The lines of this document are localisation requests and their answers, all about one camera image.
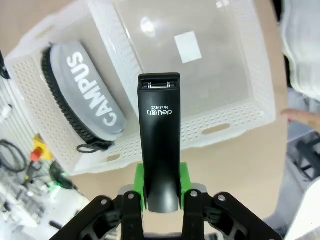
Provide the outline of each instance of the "finger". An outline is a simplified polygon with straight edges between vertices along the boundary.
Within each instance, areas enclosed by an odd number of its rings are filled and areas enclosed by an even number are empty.
[[[281,112],[281,115],[288,117],[290,120],[295,120],[302,124],[309,125],[317,130],[320,129],[320,114],[295,109],[286,109]]]

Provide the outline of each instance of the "gray fabric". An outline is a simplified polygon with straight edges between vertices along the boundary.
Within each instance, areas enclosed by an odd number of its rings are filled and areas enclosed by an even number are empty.
[[[55,44],[50,62],[60,91],[78,119],[98,138],[114,141],[126,126],[125,116],[81,43]]]

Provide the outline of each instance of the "black cable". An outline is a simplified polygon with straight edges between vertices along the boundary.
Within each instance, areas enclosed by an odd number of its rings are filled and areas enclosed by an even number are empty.
[[[19,166],[15,168],[14,166],[10,165],[9,162],[6,160],[5,156],[0,151],[0,167],[4,167],[7,171],[16,173],[16,174],[24,172],[27,169],[28,160],[26,159],[23,152],[16,145],[14,145],[13,143],[7,140],[2,139],[0,140],[0,146],[6,148],[10,152],[13,160],[17,163],[17,166]]]

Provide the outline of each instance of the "wooden table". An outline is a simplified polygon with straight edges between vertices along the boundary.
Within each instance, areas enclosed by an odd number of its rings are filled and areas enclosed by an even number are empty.
[[[34,25],[71,0],[2,0],[0,10],[0,48],[4,56]],[[272,5],[255,0],[269,56],[277,113],[287,106],[287,83],[278,25]],[[226,142],[182,152],[192,182],[206,185],[215,195],[226,191],[234,195],[260,218],[273,214],[282,183],[287,146],[287,121],[280,117],[267,126],[249,131]],[[72,179],[92,200],[98,195],[114,198],[121,186],[133,184],[136,164],[100,174],[84,174]],[[146,232],[180,232],[182,212],[144,214]]]

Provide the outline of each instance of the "yellow connector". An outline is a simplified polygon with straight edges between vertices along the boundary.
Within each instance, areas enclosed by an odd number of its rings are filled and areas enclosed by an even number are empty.
[[[51,151],[45,144],[44,140],[42,137],[37,134],[34,139],[33,139],[33,145],[34,145],[34,150],[36,149],[41,149],[41,156],[39,156],[40,159],[47,160],[47,161],[52,161],[54,158]]]

